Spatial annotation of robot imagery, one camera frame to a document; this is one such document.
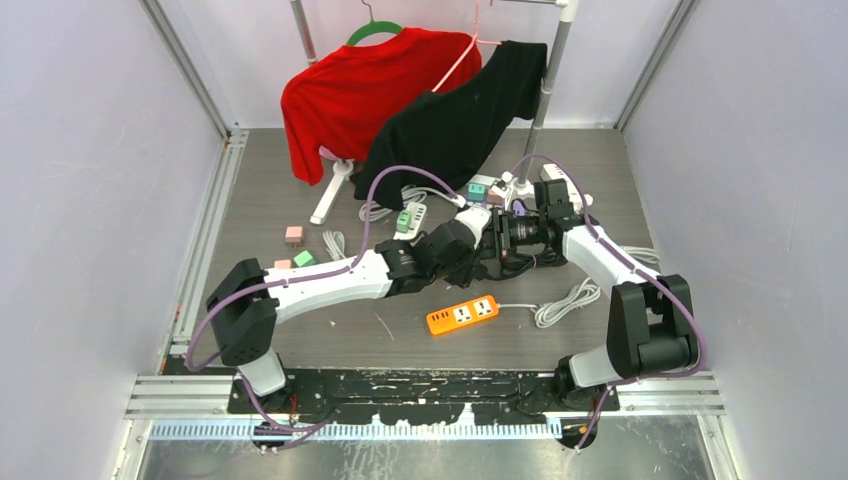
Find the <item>white power strip with USB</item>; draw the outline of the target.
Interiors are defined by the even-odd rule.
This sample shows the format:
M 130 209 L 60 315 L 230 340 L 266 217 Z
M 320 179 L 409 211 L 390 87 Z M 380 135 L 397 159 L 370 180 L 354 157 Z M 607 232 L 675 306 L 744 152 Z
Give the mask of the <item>white power strip with USB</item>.
M 568 198 L 575 211 L 582 209 L 583 200 L 575 183 L 559 166 L 554 163 L 544 164 L 541 167 L 540 180 L 545 184 L 554 182 L 554 185 L 546 186 L 539 193 L 535 193 L 537 204 L 558 204 Z

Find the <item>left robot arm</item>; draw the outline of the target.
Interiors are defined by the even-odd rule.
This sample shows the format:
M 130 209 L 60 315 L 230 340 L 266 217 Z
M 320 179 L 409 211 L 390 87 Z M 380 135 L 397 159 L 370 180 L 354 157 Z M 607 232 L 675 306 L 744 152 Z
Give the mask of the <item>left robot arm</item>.
M 276 325 L 340 303 L 418 293 L 438 278 L 462 282 L 488 223 L 452 219 L 414 243 L 386 240 L 358 261 L 289 270 L 237 263 L 206 303 L 222 363 L 238 369 L 257 405 L 282 411 L 292 388 L 271 348 Z

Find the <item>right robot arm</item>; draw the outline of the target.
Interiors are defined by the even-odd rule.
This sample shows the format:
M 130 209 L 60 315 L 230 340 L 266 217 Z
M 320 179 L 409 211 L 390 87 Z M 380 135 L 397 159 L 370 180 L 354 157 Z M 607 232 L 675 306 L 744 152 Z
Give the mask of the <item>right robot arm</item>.
M 577 411 L 600 387 L 697 372 L 706 349 L 700 344 L 686 280 L 651 270 L 616 245 L 595 223 L 586 194 L 574 183 L 537 182 L 534 199 L 534 211 L 522 216 L 492 206 L 497 254 L 544 244 L 583 270 L 609 300 L 604 344 L 562 358 L 554 371 L 558 403 Z

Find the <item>orange power strip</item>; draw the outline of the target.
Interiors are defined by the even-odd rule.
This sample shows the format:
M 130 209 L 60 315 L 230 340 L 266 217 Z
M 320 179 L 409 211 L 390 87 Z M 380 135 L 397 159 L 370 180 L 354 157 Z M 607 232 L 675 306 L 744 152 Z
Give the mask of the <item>orange power strip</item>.
M 491 295 L 478 297 L 426 316 L 431 335 L 441 336 L 491 320 L 499 315 L 500 307 Z

